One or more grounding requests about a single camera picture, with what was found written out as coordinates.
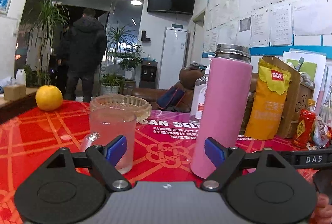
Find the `person's hand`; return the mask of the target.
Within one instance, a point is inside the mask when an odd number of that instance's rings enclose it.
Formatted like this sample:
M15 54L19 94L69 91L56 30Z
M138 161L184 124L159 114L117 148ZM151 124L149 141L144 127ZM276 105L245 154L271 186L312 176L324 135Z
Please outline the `person's hand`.
M310 223L331 224L332 208L329 202L329 197L327 195L317 193L317 204L311 215Z

